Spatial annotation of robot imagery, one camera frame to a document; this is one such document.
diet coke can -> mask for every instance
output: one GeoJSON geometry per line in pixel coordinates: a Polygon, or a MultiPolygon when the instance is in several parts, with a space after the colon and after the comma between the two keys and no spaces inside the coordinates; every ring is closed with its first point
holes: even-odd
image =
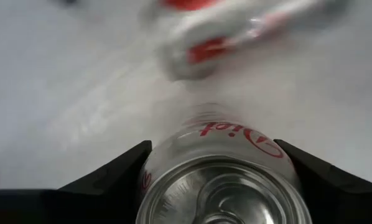
{"type": "Polygon", "coordinates": [[[204,112],[156,146],[139,177],[137,224],[312,223],[287,154],[204,112]]]}

